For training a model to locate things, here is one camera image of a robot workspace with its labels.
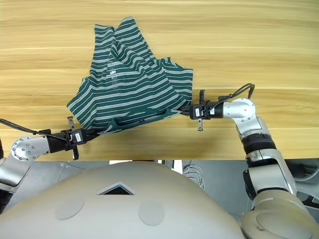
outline green striped shirt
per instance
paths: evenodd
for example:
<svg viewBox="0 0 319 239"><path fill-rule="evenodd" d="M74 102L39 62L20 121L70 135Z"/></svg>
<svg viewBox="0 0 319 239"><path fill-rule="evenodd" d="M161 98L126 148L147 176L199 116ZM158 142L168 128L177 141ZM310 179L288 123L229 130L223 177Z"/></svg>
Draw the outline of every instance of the green striped shirt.
<svg viewBox="0 0 319 239"><path fill-rule="evenodd" d="M191 103L193 70L156 59L132 17L94 30L90 76L67 105L83 128L118 132L175 116Z"/></svg>

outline white robot body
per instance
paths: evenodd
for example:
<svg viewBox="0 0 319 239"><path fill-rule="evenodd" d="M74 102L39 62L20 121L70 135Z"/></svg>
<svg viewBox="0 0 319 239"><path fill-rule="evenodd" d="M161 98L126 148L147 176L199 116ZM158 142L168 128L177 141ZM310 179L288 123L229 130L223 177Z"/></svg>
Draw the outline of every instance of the white robot body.
<svg viewBox="0 0 319 239"><path fill-rule="evenodd" d="M193 181L153 162L85 170L4 212L1 239L243 239Z"/></svg>

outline wooden table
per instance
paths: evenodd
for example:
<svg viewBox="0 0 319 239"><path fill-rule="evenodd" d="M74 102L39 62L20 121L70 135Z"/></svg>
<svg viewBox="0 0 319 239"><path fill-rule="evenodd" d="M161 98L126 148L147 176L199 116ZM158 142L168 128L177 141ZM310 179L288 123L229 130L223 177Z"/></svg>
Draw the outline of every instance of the wooden table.
<svg viewBox="0 0 319 239"><path fill-rule="evenodd" d="M285 158L319 156L319 3L316 0L3 0L0 118L68 128L66 104L89 74L94 24L133 16L157 58L194 69L194 98L256 84L253 100ZM244 159L230 119L177 116L80 146L81 160ZM0 125L5 155L24 135ZM39 160L71 160L60 152Z"/></svg>

